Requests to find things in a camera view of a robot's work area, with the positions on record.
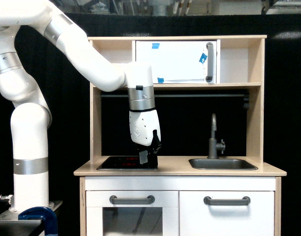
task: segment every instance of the white cabinet door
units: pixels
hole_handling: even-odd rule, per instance
[[[209,206],[204,203],[205,197],[210,197],[213,202],[213,200],[241,200],[246,196],[250,198],[247,206]],[[246,235],[274,235],[273,191],[180,192],[180,236]]]
[[[87,236],[178,236],[178,203],[177,191],[87,191]]]

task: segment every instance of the toy kitchen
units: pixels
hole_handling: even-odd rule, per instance
[[[263,155],[265,39],[89,37],[111,63],[151,63],[160,131],[145,161],[127,90],[90,85],[81,236],[281,235],[286,172]]]

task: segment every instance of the wooden countertop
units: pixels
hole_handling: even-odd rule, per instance
[[[75,176],[286,176],[287,173],[268,163],[259,164],[246,157],[226,157],[226,159],[243,159],[258,167],[254,171],[245,170],[198,170],[191,167],[189,159],[206,156],[158,156],[157,170],[97,170],[109,156],[102,156],[91,164],[90,161],[78,168]]]

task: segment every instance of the gray handle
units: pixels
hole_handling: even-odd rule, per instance
[[[117,198],[112,195],[109,201],[115,205],[149,205],[155,202],[155,197],[149,195],[147,198]]]
[[[208,75],[205,80],[209,83],[213,80],[214,46],[212,43],[207,43],[206,47],[208,49]]]
[[[209,206],[247,206],[251,202],[249,197],[242,199],[212,199],[209,196],[204,197],[204,203]]]

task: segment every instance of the black stovetop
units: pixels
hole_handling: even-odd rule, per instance
[[[110,156],[97,170],[156,170],[150,168],[148,163],[140,164],[138,156]]]

